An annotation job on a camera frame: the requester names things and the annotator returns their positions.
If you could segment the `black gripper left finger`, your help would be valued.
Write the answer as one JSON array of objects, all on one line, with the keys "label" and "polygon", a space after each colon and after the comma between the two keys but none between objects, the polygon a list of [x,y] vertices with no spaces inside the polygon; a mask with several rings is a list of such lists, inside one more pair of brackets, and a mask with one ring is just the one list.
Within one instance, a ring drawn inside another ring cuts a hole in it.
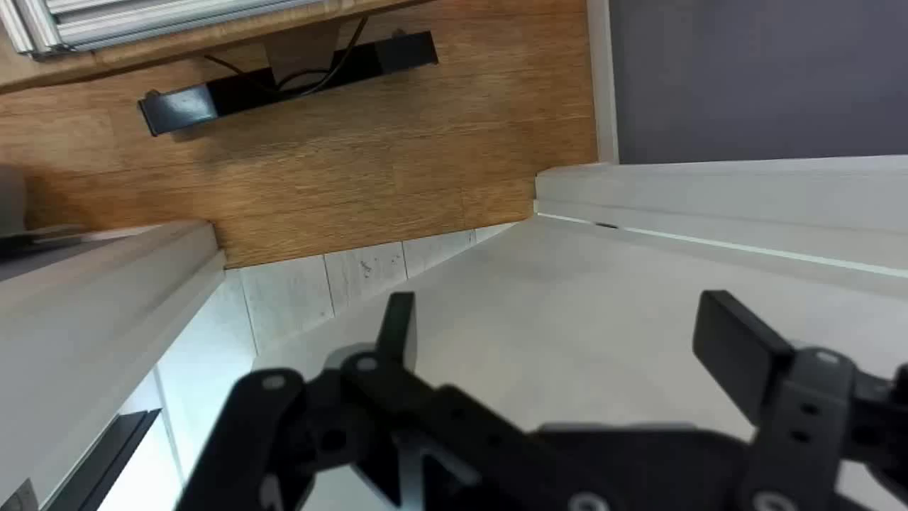
[{"label": "black gripper left finger", "polygon": [[316,379],[286,365],[243,374],[177,511],[303,511],[334,467],[395,511],[529,511],[526,433],[409,369],[415,308],[395,293],[378,340]]}]

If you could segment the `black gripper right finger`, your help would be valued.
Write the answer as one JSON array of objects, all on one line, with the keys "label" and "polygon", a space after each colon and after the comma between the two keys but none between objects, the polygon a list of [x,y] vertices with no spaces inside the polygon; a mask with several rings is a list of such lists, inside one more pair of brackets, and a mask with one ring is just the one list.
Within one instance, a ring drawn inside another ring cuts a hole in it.
[{"label": "black gripper right finger", "polygon": [[838,491],[861,463],[908,503],[906,369],[890,379],[824,347],[791,347],[726,288],[697,300],[692,352],[756,426],[737,511],[868,511]]}]

